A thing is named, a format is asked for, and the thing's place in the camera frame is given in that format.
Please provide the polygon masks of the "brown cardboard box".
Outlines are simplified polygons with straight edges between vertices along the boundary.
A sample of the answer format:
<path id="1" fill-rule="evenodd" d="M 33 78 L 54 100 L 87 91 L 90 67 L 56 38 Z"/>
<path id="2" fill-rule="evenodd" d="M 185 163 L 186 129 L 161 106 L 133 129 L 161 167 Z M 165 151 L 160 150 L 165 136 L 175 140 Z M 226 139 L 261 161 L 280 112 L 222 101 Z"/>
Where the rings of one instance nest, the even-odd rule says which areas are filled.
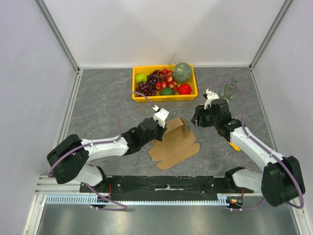
<path id="1" fill-rule="evenodd" d="M 187 129 L 186 122 L 176 117 L 167 122 L 162 141 L 152 141 L 153 147 L 148 153 L 159 169 L 169 169 L 199 152 L 200 144 L 196 140 L 194 133 Z"/>

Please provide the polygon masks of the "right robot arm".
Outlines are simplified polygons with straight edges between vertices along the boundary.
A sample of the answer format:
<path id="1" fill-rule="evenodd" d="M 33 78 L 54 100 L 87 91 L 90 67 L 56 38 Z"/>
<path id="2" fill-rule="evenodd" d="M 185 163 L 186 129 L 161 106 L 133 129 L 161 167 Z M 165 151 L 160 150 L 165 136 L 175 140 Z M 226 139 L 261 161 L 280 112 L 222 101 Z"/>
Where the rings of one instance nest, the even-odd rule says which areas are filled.
<path id="1" fill-rule="evenodd" d="M 224 180 L 228 192 L 248 188 L 261 193 L 273 207 L 299 198 L 300 204 L 293 207 L 304 207 L 305 186 L 297 158 L 285 157 L 256 138 L 242 119 L 232 117 L 225 99 L 211 99 L 196 106 L 191 122 L 198 127 L 214 127 L 221 137 L 242 150 L 260 168 L 261 173 L 245 168 L 231 170 L 231 176 Z"/>

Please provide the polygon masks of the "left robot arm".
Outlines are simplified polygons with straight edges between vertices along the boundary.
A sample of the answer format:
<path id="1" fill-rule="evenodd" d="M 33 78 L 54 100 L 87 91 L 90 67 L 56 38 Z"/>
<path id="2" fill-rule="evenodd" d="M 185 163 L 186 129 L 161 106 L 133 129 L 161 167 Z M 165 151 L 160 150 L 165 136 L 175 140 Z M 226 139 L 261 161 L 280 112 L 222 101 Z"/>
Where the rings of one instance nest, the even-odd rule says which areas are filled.
<path id="1" fill-rule="evenodd" d="M 77 134 L 69 135 L 48 153 L 50 169 L 47 176 L 55 178 L 58 184 L 80 181 L 96 192 L 103 192 L 108 185 L 106 176 L 100 167 L 90 165 L 90 161 L 139 152 L 152 140 L 162 141 L 166 130 L 165 121 L 151 117 L 114 138 L 86 140 Z"/>

